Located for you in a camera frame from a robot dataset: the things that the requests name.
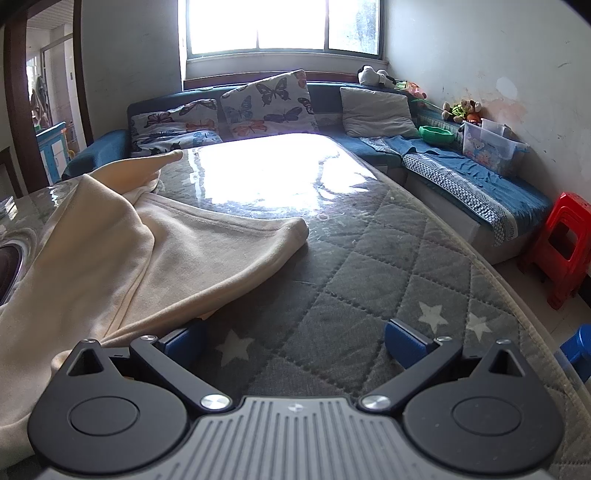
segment butterfly print cushion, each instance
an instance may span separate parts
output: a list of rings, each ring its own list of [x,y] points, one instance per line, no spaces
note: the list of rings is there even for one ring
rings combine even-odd
[[[223,113],[235,139],[318,133],[304,70],[283,73],[224,93]]]
[[[131,118],[131,156],[148,157],[176,149],[221,143],[217,102],[200,99],[165,112]]]

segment quilted mattress cover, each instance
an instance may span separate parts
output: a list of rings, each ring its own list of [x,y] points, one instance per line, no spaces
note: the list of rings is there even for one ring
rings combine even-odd
[[[550,473],[591,478],[589,393],[521,299],[409,192],[321,135],[290,134],[187,150],[159,194],[253,218],[302,216],[306,246],[272,278],[207,319],[192,371],[243,395],[356,399],[402,368],[386,352],[397,318],[483,353],[519,346],[564,417]],[[3,475],[26,478],[26,462]]]

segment tiled floor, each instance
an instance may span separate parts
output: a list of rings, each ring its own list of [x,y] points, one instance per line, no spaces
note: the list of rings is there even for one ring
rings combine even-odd
[[[495,265],[495,268],[528,304],[557,344],[561,345],[571,337],[583,323],[591,323],[591,307],[578,295],[568,299],[560,310],[548,305],[546,296],[552,282],[546,280],[542,283],[543,275],[536,267],[523,274],[512,259]]]

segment wooden door frame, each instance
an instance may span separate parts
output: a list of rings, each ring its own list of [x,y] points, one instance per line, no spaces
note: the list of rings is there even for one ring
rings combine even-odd
[[[27,19],[60,0],[40,0],[26,11],[13,16],[4,27],[4,84],[8,121],[12,142],[20,165],[22,177],[28,192],[34,192],[49,185],[45,167],[39,152],[33,119],[30,114],[30,100],[27,80]],[[86,145],[93,142],[86,90],[82,72],[82,0],[74,0],[73,42],[74,72],[76,90],[80,105],[80,117]]]
[[[49,185],[35,137],[27,82],[27,13],[4,26],[4,89],[12,142],[29,193]]]
[[[84,71],[82,69],[82,0],[74,0],[74,20],[72,33],[74,34],[74,75],[76,76],[76,91],[78,94],[78,106],[80,109],[80,119],[82,120],[82,130],[84,130],[84,139],[86,146],[89,147],[94,138],[92,136],[92,127],[90,126],[90,115],[88,114],[88,102],[86,101],[86,87],[84,85]]]

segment blue gripper pad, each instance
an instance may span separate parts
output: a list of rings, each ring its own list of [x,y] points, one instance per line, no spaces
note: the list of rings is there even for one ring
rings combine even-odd
[[[205,344],[206,324],[202,319],[193,319],[160,339],[163,354],[184,368],[199,358]]]
[[[437,345],[400,320],[390,320],[384,332],[388,353],[404,368],[409,368],[430,354]]]

